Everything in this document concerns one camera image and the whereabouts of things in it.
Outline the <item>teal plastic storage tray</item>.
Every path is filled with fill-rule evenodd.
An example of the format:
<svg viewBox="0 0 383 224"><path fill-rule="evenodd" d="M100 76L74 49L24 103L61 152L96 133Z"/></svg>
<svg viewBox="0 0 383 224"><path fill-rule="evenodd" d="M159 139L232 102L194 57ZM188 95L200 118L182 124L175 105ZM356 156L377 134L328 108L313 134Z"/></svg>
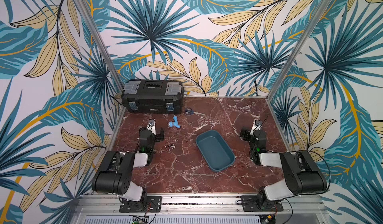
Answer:
<svg viewBox="0 0 383 224"><path fill-rule="evenodd" d="M220 172L235 162L234 153L218 131L206 131L198 135L195 141L213 172Z"/></svg>

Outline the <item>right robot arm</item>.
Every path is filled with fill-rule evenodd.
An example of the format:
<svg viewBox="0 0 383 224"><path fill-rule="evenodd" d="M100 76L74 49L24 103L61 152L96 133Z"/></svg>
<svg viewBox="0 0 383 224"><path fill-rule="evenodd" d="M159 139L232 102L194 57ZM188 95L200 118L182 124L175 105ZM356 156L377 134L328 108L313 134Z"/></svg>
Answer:
<svg viewBox="0 0 383 224"><path fill-rule="evenodd" d="M257 203L281 201L298 195L322 194L329 185L322 171L308 151L272 152L266 149L266 132L262 129L243 128L240 138L249 144L250 160L265 167L280 168L283 179L274 184L261 187Z"/></svg>

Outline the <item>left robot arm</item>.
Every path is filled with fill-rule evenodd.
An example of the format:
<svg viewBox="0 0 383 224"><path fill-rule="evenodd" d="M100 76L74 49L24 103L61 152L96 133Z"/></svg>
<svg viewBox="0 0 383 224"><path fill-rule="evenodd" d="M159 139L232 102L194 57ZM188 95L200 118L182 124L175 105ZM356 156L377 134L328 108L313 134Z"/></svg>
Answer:
<svg viewBox="0 0 383 224"><path fill-rule="evenodd" d="M132 181L133 169L151 164L154 157L154 147L163 141L163 129L156 134L153 126L141 128L138 146L134 152L107 151L95 176L92 179L92 191L112 194L131 202L145 202L144 188Z"/></svg>

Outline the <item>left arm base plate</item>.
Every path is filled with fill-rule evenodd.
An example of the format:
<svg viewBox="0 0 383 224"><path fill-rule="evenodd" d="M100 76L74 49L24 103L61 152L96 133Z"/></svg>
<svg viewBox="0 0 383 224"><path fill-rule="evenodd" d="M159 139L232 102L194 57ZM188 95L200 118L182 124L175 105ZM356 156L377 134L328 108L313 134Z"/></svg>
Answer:
<svg viewBox="0 0 383 224"><path fill-rule="evenodd" d="M161 211L162 196L147 196L142 201L121 200L120 213L158 213Z"/></svg>

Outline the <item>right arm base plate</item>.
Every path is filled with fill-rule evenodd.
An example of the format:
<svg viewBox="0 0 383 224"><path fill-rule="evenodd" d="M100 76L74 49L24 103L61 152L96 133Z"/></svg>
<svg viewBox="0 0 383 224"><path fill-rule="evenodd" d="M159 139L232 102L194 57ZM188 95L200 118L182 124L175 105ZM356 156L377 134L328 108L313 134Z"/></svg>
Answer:
<svg viewBox="0 0 383 224"><path fill-rule="evenodd" d="M269 201L257 195L240 196L236 204L242 206L244 212L282 212L284 210L281 201Z"/></svg>

